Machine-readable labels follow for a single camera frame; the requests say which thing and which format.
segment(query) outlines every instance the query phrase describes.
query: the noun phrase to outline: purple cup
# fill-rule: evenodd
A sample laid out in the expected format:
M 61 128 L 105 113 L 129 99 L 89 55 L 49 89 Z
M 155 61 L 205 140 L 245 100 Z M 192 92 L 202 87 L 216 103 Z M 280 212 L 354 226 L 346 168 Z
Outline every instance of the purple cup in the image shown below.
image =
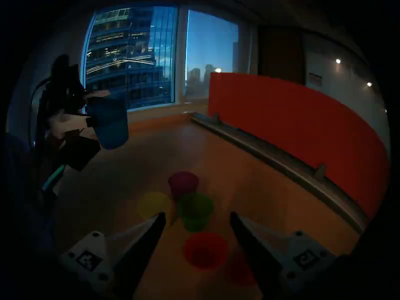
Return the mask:
M 180 171 L 172 174 L 168 178 L 169 187 L 174 201 L 190 193 L 195 193 L 199 185 L 199 178 L 188 171 Z

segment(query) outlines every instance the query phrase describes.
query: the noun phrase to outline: window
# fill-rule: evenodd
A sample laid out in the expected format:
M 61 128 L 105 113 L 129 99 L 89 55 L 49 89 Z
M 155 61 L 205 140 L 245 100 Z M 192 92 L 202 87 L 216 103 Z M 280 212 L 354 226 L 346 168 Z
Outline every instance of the window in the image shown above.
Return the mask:
M 222 14 L 186 6 L 98 13 L 85 42 L 85 87 L 110 89 L 137 109 L 206 100 L 214 72 L 256 74 L 255 27 Z
M 109 89 L 127 109 L 174 102 L 177 19 L 177 8 L 163 6 L 99 13 L 86 51 L 86 89 Z
M 238 72 L 239 26 L 189 10 L 186 37 L 186 98 L 209 96 L 211 72 Z

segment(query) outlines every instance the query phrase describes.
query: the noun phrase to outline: building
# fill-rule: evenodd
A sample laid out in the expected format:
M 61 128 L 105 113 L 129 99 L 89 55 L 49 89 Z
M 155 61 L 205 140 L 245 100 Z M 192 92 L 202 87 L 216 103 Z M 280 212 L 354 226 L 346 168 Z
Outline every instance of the building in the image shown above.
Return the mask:
M 239 72 L 239 42 L 233 43 L 232 72 Z
M 100 13 L 86 52 L 86 88 L 110 90 L 127 109 L 171 103 L 174 7 L 129 7 Z
M 187 72 L 187 81 L 191 84 L 200 83 L 200 69 L 198 67 Z

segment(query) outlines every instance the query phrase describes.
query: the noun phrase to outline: green cup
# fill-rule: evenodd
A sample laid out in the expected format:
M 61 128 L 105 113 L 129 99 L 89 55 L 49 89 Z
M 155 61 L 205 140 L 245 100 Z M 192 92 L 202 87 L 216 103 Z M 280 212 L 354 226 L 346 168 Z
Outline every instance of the green cup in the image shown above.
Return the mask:
M 185 229 L 195 233 L 206 227 L 214 211 L 214 203 L 208 196 L 194 192 L 181 196 L 177 208 Z

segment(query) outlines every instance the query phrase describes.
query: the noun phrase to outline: cable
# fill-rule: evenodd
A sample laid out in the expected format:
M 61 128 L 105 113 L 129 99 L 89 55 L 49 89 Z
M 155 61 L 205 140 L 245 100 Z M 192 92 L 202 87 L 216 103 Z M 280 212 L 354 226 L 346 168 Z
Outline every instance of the cable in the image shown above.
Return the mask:
M 39 84 L 35 87 L 32 96 L 30 97 L 30 102 L 29 102 L 29 111 L 28 111 L 28 143 L 29 143 L 29 147 L 32 150 L 33 149 L 33 145 L 32 145 L 32 137 L 31 137 L 31 115 L 32 115 L 32 102 L 34 100 L 34 96 L 35 93 L 38 91 L 38 89 L 43 86 L 44 84 L 46 84 L 47 82 L 49 82 L 51 79 L 51 77 L 46 78 L 44 80 L 42 80 L 41 82 L 39 82 Z

